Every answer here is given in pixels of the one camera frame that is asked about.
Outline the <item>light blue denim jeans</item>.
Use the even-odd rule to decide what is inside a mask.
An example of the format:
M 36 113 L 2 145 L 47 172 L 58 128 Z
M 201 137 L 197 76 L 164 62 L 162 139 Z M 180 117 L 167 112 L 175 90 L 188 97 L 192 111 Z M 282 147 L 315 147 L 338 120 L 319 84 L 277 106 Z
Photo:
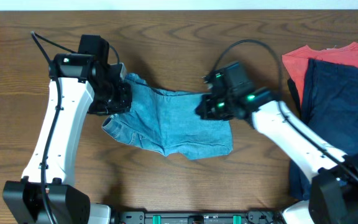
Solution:
M 152 88 L 135 73 L 125 81 L 132 90 L 130 110 L 111 115 L 102 125 L 116 141 L 163 156 L 180 153 L 190 160 L 233 150 L 228 121 L 203 120 L 195 113 L 201 94 Z

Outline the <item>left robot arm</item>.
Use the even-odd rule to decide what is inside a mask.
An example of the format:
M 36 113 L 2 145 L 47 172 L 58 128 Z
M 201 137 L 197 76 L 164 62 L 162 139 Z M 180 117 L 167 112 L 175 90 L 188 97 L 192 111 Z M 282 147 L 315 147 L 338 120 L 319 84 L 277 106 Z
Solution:
M 85 118 L 128 112 L 131 86 L 123 63 L 109 64 L 112 46 L 82 35 L 78 50 L 48 58 L 48 105 L 34 153 L 21 179 L 2 197 L 18 223 L 118 223 L 114 209 L 91 203 L 75 188 L 75 161 Z

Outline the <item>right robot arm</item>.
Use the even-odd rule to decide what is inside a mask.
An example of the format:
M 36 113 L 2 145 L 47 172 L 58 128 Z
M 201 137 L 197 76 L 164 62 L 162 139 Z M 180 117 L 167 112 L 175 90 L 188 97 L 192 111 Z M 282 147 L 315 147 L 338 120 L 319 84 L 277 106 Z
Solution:
M 350 156 L 330 145 L 277 94 L 256 89 L 239 62 L 203 79 L 209 93 L 196 108 L 201 119 L 247 121 L 279 146 L 311 184 L 310 199 L 283 209 L 277 223 L 358 223 L 358 154 Z

